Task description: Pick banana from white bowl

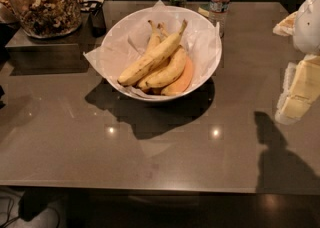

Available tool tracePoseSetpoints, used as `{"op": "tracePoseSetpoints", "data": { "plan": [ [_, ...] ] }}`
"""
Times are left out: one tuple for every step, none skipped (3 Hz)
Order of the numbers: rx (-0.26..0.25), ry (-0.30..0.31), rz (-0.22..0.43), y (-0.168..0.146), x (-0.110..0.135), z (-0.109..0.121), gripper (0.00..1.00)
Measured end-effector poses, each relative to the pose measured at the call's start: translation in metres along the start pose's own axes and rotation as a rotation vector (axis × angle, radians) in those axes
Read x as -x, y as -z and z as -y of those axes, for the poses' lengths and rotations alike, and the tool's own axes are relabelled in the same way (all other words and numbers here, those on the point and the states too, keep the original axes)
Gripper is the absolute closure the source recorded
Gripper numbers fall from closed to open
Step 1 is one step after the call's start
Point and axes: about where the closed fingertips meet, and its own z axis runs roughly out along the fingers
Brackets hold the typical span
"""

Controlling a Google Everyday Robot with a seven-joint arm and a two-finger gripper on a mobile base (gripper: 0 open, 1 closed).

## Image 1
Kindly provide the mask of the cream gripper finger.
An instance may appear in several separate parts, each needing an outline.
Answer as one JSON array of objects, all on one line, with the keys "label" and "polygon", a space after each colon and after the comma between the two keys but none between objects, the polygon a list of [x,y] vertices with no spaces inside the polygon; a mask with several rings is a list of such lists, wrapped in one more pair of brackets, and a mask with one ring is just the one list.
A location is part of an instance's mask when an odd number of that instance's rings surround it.
[{"label": "cream gripper finger", "polygon": [[285,70],[275,120],[291,125],[298,122],[320,96],[320,56],[308,54]]},{"label": "cream gripper finger", "polygon": [[297,12],[293,12],[280,21],[274,28],[273,33],[279,36],[292,36]]}]

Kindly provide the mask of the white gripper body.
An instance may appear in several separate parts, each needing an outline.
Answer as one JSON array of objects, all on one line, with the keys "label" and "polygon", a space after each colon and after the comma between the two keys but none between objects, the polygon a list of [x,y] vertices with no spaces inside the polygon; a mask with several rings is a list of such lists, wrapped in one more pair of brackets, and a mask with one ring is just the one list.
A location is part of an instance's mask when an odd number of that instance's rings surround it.
[{"label": "white gripper body", "polygon": [[305,0],[293,30],[294,46],[305,54],[320,54],[320,0]]}]

